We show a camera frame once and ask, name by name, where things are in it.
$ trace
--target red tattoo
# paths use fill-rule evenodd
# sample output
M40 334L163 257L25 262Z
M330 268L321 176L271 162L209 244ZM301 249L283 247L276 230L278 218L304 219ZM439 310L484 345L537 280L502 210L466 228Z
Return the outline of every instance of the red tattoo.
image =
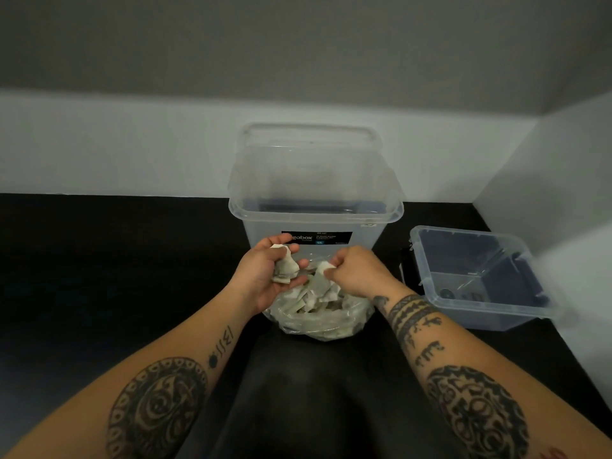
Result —
M540 459L567 459L567 455L561 450L557 448L549 448L548 456L540 453Z

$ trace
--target black label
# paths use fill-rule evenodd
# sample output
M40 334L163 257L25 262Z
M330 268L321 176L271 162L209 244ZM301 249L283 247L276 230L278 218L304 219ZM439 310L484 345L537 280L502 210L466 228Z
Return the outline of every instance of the black label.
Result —
M348 245L353 232L285 232L293 237L289 243L298 245Z

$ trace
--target clear plastic storage box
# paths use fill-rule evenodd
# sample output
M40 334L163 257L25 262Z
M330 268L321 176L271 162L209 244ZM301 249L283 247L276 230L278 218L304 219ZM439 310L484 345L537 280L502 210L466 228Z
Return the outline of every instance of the clear plastic storage box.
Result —
M374 246L402 217L403 193L366 128L252 124L239 139L229 209L251 246L290 232L299 258L326 258L347 245Z
M560 314L521 239L427 226L410 239L427 299L465 328L504 331Z

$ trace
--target dark tabletop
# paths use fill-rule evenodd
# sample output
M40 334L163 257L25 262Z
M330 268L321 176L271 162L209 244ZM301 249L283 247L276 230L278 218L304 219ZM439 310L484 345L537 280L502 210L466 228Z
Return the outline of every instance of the dark tabletop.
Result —
M470 204L404 207L374 247L397 277L415 225L487 230ZM0 216L0 455L210 300L249 248L223 199L2 194ZM404 276L418 283L416 270ZM612 414L550 321L473 333L612 436ZM253 318L179 457L313 443L320 457L457 456L379 314L328 343Z

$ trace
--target person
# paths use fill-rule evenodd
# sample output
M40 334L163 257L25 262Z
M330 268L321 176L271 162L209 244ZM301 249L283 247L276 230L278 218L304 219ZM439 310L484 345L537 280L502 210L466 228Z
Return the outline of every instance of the person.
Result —
M169 458L189 433L248 320L306 281L271 281L285 255L263 239L223 290L193 316L117 364L11 449L14 458ZM299 245L291 244L292 253ZM612 442L523 370L397 281L360 246L325 271L370 299L395 332L427 397L471 458L611 458ZM301 269L308 261L298 262Z

